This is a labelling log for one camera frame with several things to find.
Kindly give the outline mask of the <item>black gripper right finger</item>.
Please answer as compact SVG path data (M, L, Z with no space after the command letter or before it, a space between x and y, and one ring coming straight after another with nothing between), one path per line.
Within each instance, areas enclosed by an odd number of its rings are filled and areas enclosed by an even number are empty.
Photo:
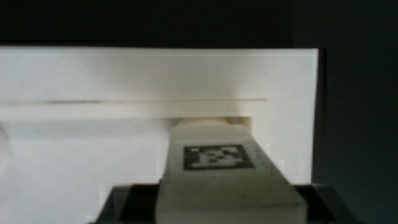
M307 203L306 224L366 224L357 219L330 186L295 185L295 189Z

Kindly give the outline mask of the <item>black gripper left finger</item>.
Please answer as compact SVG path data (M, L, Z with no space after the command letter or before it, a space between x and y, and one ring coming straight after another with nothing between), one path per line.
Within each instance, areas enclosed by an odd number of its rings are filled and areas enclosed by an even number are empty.
M89 224L155 224L158 184L115 186Z

